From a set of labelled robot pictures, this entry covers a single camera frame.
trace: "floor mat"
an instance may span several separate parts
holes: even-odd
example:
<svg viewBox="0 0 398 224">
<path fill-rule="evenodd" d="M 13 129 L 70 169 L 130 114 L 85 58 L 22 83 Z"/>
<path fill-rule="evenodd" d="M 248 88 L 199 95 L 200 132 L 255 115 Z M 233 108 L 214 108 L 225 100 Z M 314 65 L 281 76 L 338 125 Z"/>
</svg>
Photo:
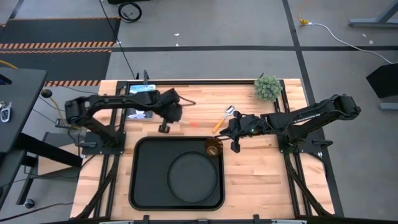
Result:
<svg viewBox="0 0 398 224">
<path fill-rule="evenodd" d="M 1 60 L 18 68 L 46 70 L 46 86 L 99 85 L 105 79 L 110 56 L 110 50 L 100 49 L 0 51 Z"/>
<path fill-rule="evenodd" d="M 116 33 L 120 18 L 109 21 Z M 0 49 L 111 47 L 114 36 L 104 17 L 11 19 L 0 36 Z"/>
</svg>

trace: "wooden table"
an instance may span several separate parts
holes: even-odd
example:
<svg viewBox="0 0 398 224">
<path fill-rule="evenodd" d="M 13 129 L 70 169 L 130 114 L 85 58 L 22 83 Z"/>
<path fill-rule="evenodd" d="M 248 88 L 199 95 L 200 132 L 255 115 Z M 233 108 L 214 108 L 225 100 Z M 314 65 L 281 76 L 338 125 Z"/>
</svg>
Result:
<svg viewBox="0 0 398 224">
<path fill-rule="evenodd" d="M 290 109 L 293 111 L 307 106 L 300 80 L 284 81 Z M 116 83 L 116 80 L 102 81 L 99 94 L 114 95 Z M 195 122 L 198 127 L 185 123 L 171 124 L 170 135 L 173 136 L 213 136 L 211 130 L 229 105 L 235 105 L 237 110 L 246 114 L 275 112 L 272 103 L 259 101 L 254 97 L 253 85 L 157 86 L 161 92 L 169 88 L 175 88 L 179 95 L 197 103 L 195 106 L 183 108 L 182 119 L 188 123 Z M 101 110 L 95 114 L 95 118 L 104 124 L 109 124 L 110 116 L 111 110 Z M 229 141 L 224 142 L 226 196 L 220 209 L 213 212 L 148 212 L 133 209 L 128 196 L 134 147 L 136 142 L 145 136 L 165 136 L 166 134 L 157 131 L 161 121 L 162 119 L 156 116 L 150 121 L 125 123 L 126 149 L 119 161 L 112 220 L 142 220 L 144 215 L 149 215 L 151 220 L 252 219 L 253 214 L 259 214 L 260 218 L 294 218 L 284 158 L 279 152 L 275 135 L 240 140 L 239 154 L 229 148 Z M 228 122 L 225 121 L 220 130 L 227 125 Z M 302 154 L 301 160 L 308 188 L 323 207 L 333 213 L 322 163 L 308 154 Z M 71 217 L 78 215 L 96 192 L 102 161 L 103 156 L 97 155 L 80 172 Z M 300 211 L 303 213 L 302 196 L 299 188 L 296 189 Z M 100 216 L 105 214 L 107 196 L 108 193 L 105 192 Z"/>
</svg>

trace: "yellow cable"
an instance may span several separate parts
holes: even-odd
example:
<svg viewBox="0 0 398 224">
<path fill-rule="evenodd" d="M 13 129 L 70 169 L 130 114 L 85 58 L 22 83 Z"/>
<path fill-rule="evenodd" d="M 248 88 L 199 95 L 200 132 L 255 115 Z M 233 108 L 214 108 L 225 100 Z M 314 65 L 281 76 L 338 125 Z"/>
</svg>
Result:
<svg viewBox="0 0 398 224">
<path fill-rule="evenodd" d="M 7 65 L 8 67 L 11 67 L 11 68 L 13 68 L 13 69 L 18 69 L 15 65 L 13 65 L 13 64 L 11 64 L 11 63 L 8 63 L 8 62 L 5 62 L 5 61 L 3 61 L 3 60 L 0 60 L 0 63 L 1 63 L 1 64 L 4 64 L 4 65 Z M 58 114 L 60 115 L 61 119 L 64 119 L 63 116 L 62 116 L 60 107 L 58 106 L 58 103 L 55 102 L 55 100 L 54 100 L 52 97 L 50 97 L 50 99 L 51 99 L 51 101 L 54 103 L 55 107 L 57 108 Z"/>
<path fill-rule="evenodd" d="M 60 107 L 58 106 L 58 103 L 55 102 L 55 100 L 54 100 L 51 96 L 50 96 L 50 100 L 55 104 L 55 107 L 57 108 L 58 113 L 60 114 L 61 119 L 63 119 L 63 116 L 62 116 L 62 114 L 61 114 Z"/>
<path fill-rule="evenodd" d="M 307 0 L 304 0 L 304 1 L 303 1 L 303 4 L 301 4 L 301 5 L 298 7 L 298 10 L 297 10 L 297 19 L 298 19 L 298 21 L 300 21 L 301 25 L 305 25 L 305 24 L 308 24 L 308 23 L 310 22 L 310 21 L 308 21 L 308 20 L 306 20 L 306 19 L 301 19 L 301 18 L 299 17 L 299 13 L 300 13 L 300 11 L 303 10 L 304 5 L 306 5 L 306 3 L 307 3 Z"/>
<path fill-rule="evenodd" d="M 16 66 L 14 66 L 14 65 L 12 65 L 12 64 L 10 64 L 10 63 L 8 63 L 8 62 L 5 62 L 5 61 L 3 61 L 3 60 L 0 60 L 0 63 L 1 63 L 1 64 L 4 64 L 4 65 L 7 65 L 7 66 L 10 67 L 10 68 L 17 69 Z"/>
</svg>

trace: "orange handle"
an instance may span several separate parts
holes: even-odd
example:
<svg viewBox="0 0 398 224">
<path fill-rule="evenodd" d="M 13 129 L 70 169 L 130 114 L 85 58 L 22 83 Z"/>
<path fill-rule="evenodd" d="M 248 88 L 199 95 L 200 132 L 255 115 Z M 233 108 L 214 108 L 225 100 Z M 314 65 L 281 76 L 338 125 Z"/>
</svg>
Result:
<svg viewBox="0 0 398 224">
<path fill-rule="evenodd" d="M 213 128 L 213 133 L 216 133 L 220 126 L 223 124 L 225 117 L 218 122 L 218 124 Z"/>
</svg>

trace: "round plate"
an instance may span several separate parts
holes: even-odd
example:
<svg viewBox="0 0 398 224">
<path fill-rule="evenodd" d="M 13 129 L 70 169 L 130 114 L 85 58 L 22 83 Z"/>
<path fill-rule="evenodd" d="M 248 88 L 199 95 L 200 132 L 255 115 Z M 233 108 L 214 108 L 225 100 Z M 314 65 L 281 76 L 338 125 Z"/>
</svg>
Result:
<svg viewBox="0 0 398 224">
<path fill-rule="evenodd" d="M 216 164 L 200 152 L 177 156 L 167 171 L 167 185 L 180 203 L 199 205 L 214 195 L 218 186 Z"/>
</svg>

